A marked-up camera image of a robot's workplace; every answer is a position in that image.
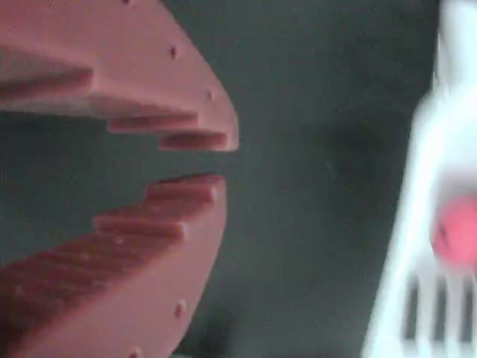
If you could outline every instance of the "pink plastic part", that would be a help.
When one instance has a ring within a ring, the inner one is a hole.
[[[228,95],[157,0],[4,0],[0,109],[103,118],[165,149],[239,144]]]
[[[167,358],[215,261],[225,182],[156,183],[96,232],[0,271],[0,356]]]
[[[464,198],[447,204],[437,218],[433,242],[443,260],[460,265],[477,264],[477,200]]]

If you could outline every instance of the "white plastic object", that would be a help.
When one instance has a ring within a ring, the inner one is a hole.
[[[363,358],[477,357],[475,270],[431,245],[439,206],[477,193],[477,1],[441,2],[437,42]]]

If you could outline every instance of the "dark green background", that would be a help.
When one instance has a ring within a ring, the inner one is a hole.
[[[215,270],[181,351],[357,357],[429,87],[426,0],[166,1],[235,102],[233,154],[161,153],[103,122],[0,115],[3,263],[90,230],[147,182],[227,177]]]

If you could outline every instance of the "red ball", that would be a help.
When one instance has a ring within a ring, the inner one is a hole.
[[[477,198],[459,199],[443,207],[436,221],[433,247],[449,263],[477,264]]]

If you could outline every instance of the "small hole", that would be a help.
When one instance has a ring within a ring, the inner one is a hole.
[[[177,318],[182,317],[187,312],[187,302],[185,300],[179,300],[174,310],[174,315]]]
[[[417,280],[409,285],[408,303],[405,323],[405,339],[416,339],[416,325],[417,325],[417,306],[419,304],[419,286]]]
[[[440,280],[437,285],[437,310],[436,323],[434,329],[434,340],[442,342],[446,335],[446,311],[447,311],[447,285],[444,280]]]
[[[127,358],[142,358],[142,350],[139,347],[135,347],[131,350]]]
[[[462,312],[462,336],[461,341],[471,343],[473,337],[473,284],[467,281],[464,285],[464,311]]]
[[[171,55],[172,60],[177,59],[177,55],[179,54],[179,51],[177,50],[177,47],[175,45],[171,46],[169,49],[169,54]]]

